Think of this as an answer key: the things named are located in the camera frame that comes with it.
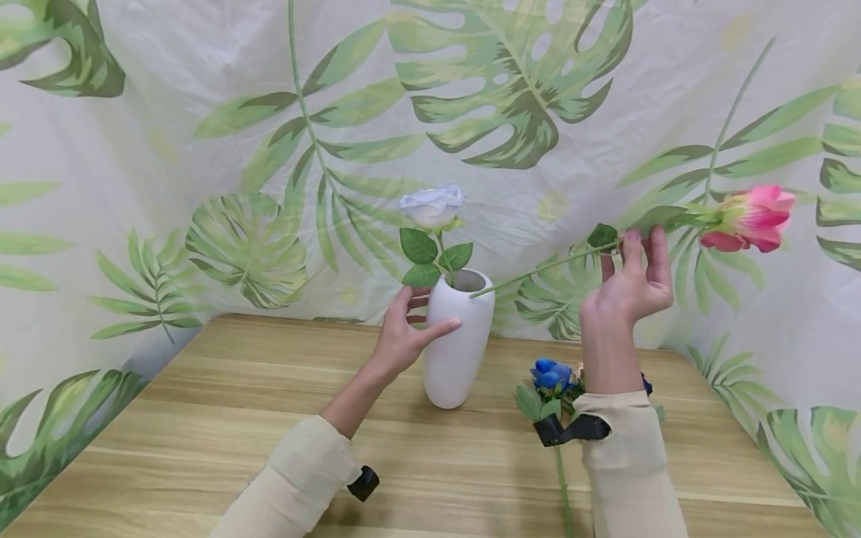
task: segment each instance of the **left hand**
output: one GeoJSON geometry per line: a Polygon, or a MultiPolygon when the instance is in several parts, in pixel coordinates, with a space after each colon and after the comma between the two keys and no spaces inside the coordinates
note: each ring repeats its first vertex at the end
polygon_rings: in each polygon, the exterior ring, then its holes
{"type": "Polygon", "coordinates": [[[427,345],[439,337],[444,337],[459,329],[459,319],[446,319],[423,330],[412,324],[424,323],[425,316],[410,315],[413,308],[427,306],[430,288],[403,287],[386,310],[382,331],[377,339],[374,353],[368,359],[368,366],[379,369],[390,380],[394,380],[421,355],[427,345]]]}

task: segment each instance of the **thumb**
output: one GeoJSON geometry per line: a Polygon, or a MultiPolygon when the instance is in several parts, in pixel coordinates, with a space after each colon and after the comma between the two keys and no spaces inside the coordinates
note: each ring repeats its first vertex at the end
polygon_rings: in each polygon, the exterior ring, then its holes
{"type": "Polygon", "coordinates": [[[461,328],[463,323],[457,318],[446,319],[433,325],[432,327],[428,327],[423,331],[420,331],[419,338],[422,344],[422,347],[427,344],[433,342],[439,337],[444,337],[447,334],[451,334],[454,331],[457,331],[461,328]]]}

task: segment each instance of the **table surface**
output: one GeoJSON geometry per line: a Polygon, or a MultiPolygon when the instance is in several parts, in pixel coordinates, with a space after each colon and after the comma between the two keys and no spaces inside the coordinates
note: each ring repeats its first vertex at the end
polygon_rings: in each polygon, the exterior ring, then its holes
{"type": "MultiPolygon", "coordinates": [[[[4,538],[205,538],[292,425],[367,357],[376,329],[215,319],[13,522],[4,538]]],[[[314,538],[560,538],[554,457],[511,396],[530,362],[580,361],[566,343],[492,339],[467,403],[424,396],[421,365],[386,390],[354,440],[381,485],[339,494],[314,538]]],[[[672,481],[692,538],[825,536],[682,357],[642,351],[666,408],[672,481]]],[[[592,536],[589,482],[564,448],[575,535],[592,536]]]]}

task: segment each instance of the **finger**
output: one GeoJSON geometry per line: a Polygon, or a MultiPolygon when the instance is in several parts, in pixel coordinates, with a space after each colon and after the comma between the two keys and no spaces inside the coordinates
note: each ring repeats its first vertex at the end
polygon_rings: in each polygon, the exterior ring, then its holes
{"type": "Polygon", "coordinates": [[[412,288],[408,286],[402,287],[398,294],[394,296],[392,304],[388,306],[387,316],[404,318],[404,316],[406,316],[407,307],[410,304],[411,297],[412,288]]]}
{"type": "Polygon", "coordinates": [[[418,333],[419,342],[422,347],[424,347],[439,337],[444,337],[447,334],[457,331],[461,328],[461,325],[463,325],[463,323],[457,318],[441,321],[432,327],[428,327],[427,329],[420,331],[418,333]]]}
{"type": "Polygon", "coordinates": [[[601,258],[601,281],[607,282],[616,273],[616,264],[613,263],[613,256],[609,254],[602,254],[599,258],[601,258]]]}
{"type": "Polygon", "coordinates": [[[413,308],[428,306],[428,301],[430,300],[430,297],[413,297],[410,302],[406,304],[406,308],[407,310],[412,310],[413,308]]]}
{"type": "Polygon", "coordinates": [[[667,286],[672,286],[672,271],[670,270],[670,251],[666,245],[666,232],[663,226],[652,229],[652,248],[646,251],[648,266],[651,270],[652,280],[667,286]]]}
{"type": "Polygon", "coordinates": [[[622,243],[622,271],[631,275],[643,272],[642,263],[643,244],[640,233],[636,230],[625,232],[625,240],[622,243]]]}

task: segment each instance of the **black clip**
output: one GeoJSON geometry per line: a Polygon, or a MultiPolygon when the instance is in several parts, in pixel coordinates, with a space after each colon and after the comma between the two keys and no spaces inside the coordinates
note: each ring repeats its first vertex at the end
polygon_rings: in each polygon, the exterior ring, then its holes
{"type": "Polygon", "coordinates": [[[362,466],[362,476],[356,479],[355,482],[347,486],[353,497],[359,499],[363,503],[368,500],[371,493],[380,485],[380,477],[376,475],[374,469],[362,466]]]}
{"type": "Polygon", "coordinates": [[[532,424],[545,447],[556,447],[572,439],[600,441],[607,437],[610,425],[594,415],[578,415],[567,428],[562,428],[555,413],[532,424]]]}

